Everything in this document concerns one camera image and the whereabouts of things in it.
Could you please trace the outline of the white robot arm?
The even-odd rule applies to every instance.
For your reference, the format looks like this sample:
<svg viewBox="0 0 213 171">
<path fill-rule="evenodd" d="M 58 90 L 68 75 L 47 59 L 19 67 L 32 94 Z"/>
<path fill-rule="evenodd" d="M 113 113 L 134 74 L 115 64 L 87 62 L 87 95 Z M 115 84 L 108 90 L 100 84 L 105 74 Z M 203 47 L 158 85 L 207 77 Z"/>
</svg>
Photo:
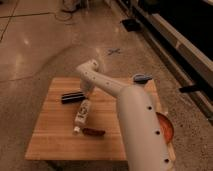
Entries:
<svg viewBox="0 0 213 171">
<path fill-rule="evenodd" d="M 98 87 L 116 99 L 116 110 L 130 171 L 175 171 L 156 110 L 142 86 L 99 72 L 96 60 L 76 68 L 84 93 Z"/>
</svg>

